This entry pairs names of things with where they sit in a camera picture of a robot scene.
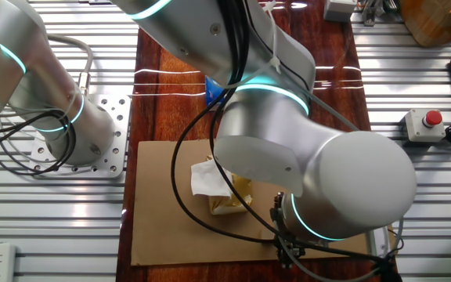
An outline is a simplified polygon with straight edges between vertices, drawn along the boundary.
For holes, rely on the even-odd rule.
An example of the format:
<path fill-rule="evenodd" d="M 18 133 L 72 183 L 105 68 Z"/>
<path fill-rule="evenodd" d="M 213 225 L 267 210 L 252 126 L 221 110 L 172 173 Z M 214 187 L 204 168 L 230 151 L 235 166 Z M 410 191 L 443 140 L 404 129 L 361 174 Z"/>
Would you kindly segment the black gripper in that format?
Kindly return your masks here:
<path fill-rule="evenodd" d="M 305 255 L 305 249 L 301 248 L 299 244 L 293 243 L 295 236 L 278 223 L 283 221 L 283 199 L 284 193 L 278 192 L 274 197 L 274 205 L 270 209 L 270 218 L 273 228 L 278 232 L 278 235 L 275 235 L 278 262 L 283 269 L 290 269 L 295 259 Z"/>

